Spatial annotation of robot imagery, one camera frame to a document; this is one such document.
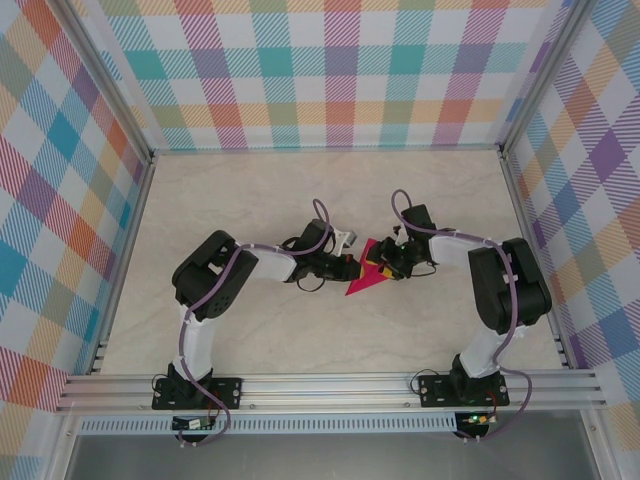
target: gray floor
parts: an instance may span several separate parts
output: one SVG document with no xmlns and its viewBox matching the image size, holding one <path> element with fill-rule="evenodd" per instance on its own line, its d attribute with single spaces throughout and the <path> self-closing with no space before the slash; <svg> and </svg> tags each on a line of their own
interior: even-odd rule
<svg viewBox="0 0 640 480">
<path fill-rule="evenodd" d="M 229 435 L 199 449 L 169 436 L 81 437 L 67 480 L 591 480 L 595 472 L 578 412 L 531 412 L 480 445 L 451 434 Z"/>
</svg>

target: plaid wallpaper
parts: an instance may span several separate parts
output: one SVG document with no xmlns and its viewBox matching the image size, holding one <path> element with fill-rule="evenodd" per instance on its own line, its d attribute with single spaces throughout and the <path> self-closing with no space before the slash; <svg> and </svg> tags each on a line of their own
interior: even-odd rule
<svg viewBox="0 0 640 480">
<path fill-rule="evenodd" d="M 551 28 L 549 28 L 549 31 L 547 32 L 547 35 L 544 37 L 544 42 L 542 42 L 542 45 L 540 46 L 540 50 L 538 50 L 538 54 L 536 55 L 535 60 L 531 64 L 531 67 L 527 72 L 525 80 L 522 83 L 520 90 L 518 91 L 518 95 L 515 101 L 513 102 L 513 104 L 511 105 L 511 109 L 509 110 L 509 114 L 507 115 L 506 121 L 504 122 L 504 124 L 502 125 L 502 128 L 500 129 L 500 134 L 498 135 L 496 143 L 498 144 L 504 143 L 507 133 L 509 132 L 511 125 L 513 124 L 513 120 L 516 118 L 516 115 L 520 111 L 522 102 L 524 101 L 526 96 L 529 94 L 529 91 L 531 90 L 531 87 L 535 83 L 536 78 L 538 78 L 538 72 L 540 71 L 542 62 L 544 62 L 545 59 L 547 58 L 549 49 L 551 48 L 551 45 L 553 44 L 556 37 L 558 36 L 558 33 L 560 33 L 560 29 L 563 26 L 565 19 L 567 18 L 567 14 L 569 13 L 569 10 L 571 10 L 571 7 L 575 3 L 575 1 L 576 0 L 562 1 L 562 6 L 558 10 L 558 13 L 554 18 L 553 23 L 551 24 Z"/>
<path fill-rule="evenodd" d="M 33 478 L 142 163 L 44 0 L 0 2 L 0 479 Z"/>
<path fill-rule="evenodd" d="M 557 32 L 544 38 L 543 13 L 566 12 L 561 0 L 74 4 L 150 143 L 172 150 L 494 144 L 510 89 L 537 68 L 529 44 Z"/>
<path fill-rule="evenodd" d="M 578 364 L 638 468 L 640 0 L 599 2 L 511 161 Z"/>
</svg>

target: aluminum frame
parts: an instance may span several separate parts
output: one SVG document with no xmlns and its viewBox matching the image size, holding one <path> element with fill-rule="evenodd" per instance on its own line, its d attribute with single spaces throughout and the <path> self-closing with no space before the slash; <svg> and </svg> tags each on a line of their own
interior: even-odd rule
<svg viewBox="0 0 640 480">
<path fill-rule="evenodd" d="M 520 194 L 520 189 L 516 185 L 515 177 L 511 170 L 511 164 L 504 153 L 499 152 L 498 157 L 522 234 L 531 246 L 538 264 L 544 265 L 544 259 L 542 258 L 542 253 L 538 247 L 538 242 L 533 234 L 531 224 L 527 220 L 527 215 L 524 210 L 524 200 Z M 568 339 L 569 335 L 560 321 L 560 314 L 557 311 L 557 308 L 558 307 L 554 304 L 551 311 L 547 314 L 547 318 L 549 319 L 552 332 L 556 335 L 557 341 L 559 341 L 563 346 L 563 353 L 568 366 L 570 368 L 577 368 L 578 362 L 573 349 L 571 347 L 566 348 L 566 342 L 564 339 Z M 623 477 L 613 453 L 613 436 L 611 435 L 611 432 L 607 431 L 607 422 L 604 419 L 603 412 L 601 410 L 584 409 L 581 410 L 581 415 L 582 423 L 584 424 L 585 431 L 587 432 L 589 445 L 600 475 L 606 480 L 622 480 Z"/>
<path fill-rule="evenodd" d="M 144 158 L 147 163 L 151 163 L 153 149 L 147 142 L 144 133 L 142 133 L 142 129 L 134 118 L 133 113 L 131 113 L 131 109 L 120 93 L 115 80 L 91 40 L 91 36 L 84 28 L 75 8 L 69 4 L 69 0 L 47 0 L 47 4 L 78 51 L 82 63 L 85 64 L 98 90 L 100 90 L 113 110 L 115 118 L 120 122 L 136 153 L 140 158 Z"/>
<path fill-rule="evenodd" d="M 534 390 L 531 410 L 601 409 L 604 394 L 591 370 L 534 370 L 528 372 Z M 237 413 L 409 413 L 471 412 L 477 407 L 422 408 L 409 390 L 413 373 L 241 375 L 242 402 Z M 151 410 L 153 375 L 88 375 L 69 377 L 58 404 L 67 415 L 166 415 Z M 527 391 L 523 377 L 505 376 L 511 405 L 520 408 Z M 206 410 L 175 414 L 206 414 Z"/>
<path fill-rule="evenodd" d="M 94 367 L 100 346 L 105 344 L 109 338 L 111 329 L 113 328 L 113 322 L 116 318 L 116 311 L 118 309 L 118 303 L 120 302 L 120 295 L 122 295 L 122 289 L 124 288 L 124 282 L 129 270 L 129 263 L 131 262 L 131 256 L 133 255 L 133 247 L 135 246 L 136 237 L 142 223 L 142 215 L 144 214 L 144 208 L 147 204 L 147 198 L 151 191 L 151 183 L 153 182 L 153 176 L 155 174 L 156 166 L 154 163 L 144 165 L 142 172 L 142 181 L 140 182 L 140 192 L 136 200 L 136 205 L 133 208 L 133 214 L 131 221 L 129 222 L 127 236 L 122 247 L 122 253 L 118 259 L 116 270 L 113 277 L 113 283 L 104 313 L 100 319 L 100 325 L 98 335 L 92 340 L 92 344 L 89 346 L 91 355 L 87 357 L 83 371 L 91 373 Z"/>
<path fill-rule="evenodd" d="M 571 47 L 578 38 L 583 25 L 591 16 L 591 12 L 593 12 L 598 1 L 599 0 L 575 0 L 571 6 L 571 10 L 567 13 L 567 17 L 560 27 L 558 36 L 540 66 L 531 90 L 520 106 L 501 145 L 501 150 L 505 152 L 507 157 L 529 126 L 531 119 L 540 106 L 540 102 L 542 102 L 542 98 L 556 79 L 556 75 L 567 58 Z"/>
</svg>

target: enclosure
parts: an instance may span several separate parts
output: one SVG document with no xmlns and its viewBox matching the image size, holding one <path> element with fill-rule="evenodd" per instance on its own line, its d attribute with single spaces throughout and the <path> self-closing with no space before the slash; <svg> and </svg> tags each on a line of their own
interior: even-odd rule
<svg viewBox="0 0 640 480">
<path fill-rule="evenodd" d="M 636 0 L 0 5 L 0 478 L 640 476 Z M 524 238 L 550 290 L 495 440 L 412 392 L 482 322 L 468 270 L 368 262 L 398 188 Z M 181 444 L 212 404 L 151 408 L 184 358 L 174 272 L 218 230 L 286 245 L 314 198 L 358 278 L 248 281 L 211 345 L 229 430 Z"/>
</svg>

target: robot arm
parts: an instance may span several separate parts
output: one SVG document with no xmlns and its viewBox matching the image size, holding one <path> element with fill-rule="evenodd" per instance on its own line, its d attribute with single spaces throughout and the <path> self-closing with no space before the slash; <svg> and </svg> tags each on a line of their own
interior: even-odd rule
<svg viewBox="0 0 640 480">
<path fill-rule="evenodd" d="M 290 256 L 268 250 L 243 250 L 231 269 L 229 276 L 216 294 L 191 315 L 184 340 L 184 356 L 187 367 L 198 381 L 211 375 L 211 348 L 216 328 L 224 312 L 231 306 L 240 289 L 249 279 L 271 279 L 278 282 L 298 282 L 309 274 L 323 280 L 350 281 L 360 276 L 360 264 L 352 255 L 342 254 L 355 241 L 353 232 L 341 232 L 331 228 L 336 253 L 324 252 L 322 245 L 308 255 Z M 283 250 L 302 251 L 316 245 L 323 236 L 325 224 L 313 220 L 300 237 L 289 241 Z M 218 273 L 224 268 L 234 251 L 239 248 L 230 235 L 223 231 L 214 232 L 175 271 L 172 283 L 176 287 L 176 300 L 181 305 L 184 318 L 187 307 L 195 304 L 215 285 Z M 182 362 L 174 359 L 169 374 L 187 378 Z"/>
<path fill-rule="evenodd" d="M 411 225 L 436 230 L 424 205 L 410 207 L 401 215 Z M 453 361 L 449 379 L 457 401 L 469 403 L 484 397 L 487 390 L 500 391 L 503 379 L 494 354 L 509 332 L 511 296 L 498 252 L 479 242 L 434 236 L 404 225 L 396 227 L 394 232 L 395 239 L 387 237 L 377 242 L 367 254 L 367 261 L 388 268 L 394 279 L 410 278 L 413 268 L 423 262 L 453 265 L 471 274 L 482 325 L 473 341 Z M 518 326 L 515 336 L 522 336 L 551 309 L 551 295 L 525 240 L 514 238 L 503 242 L 501 247 L 509 258 L 516 281 Z"/>
</svg>

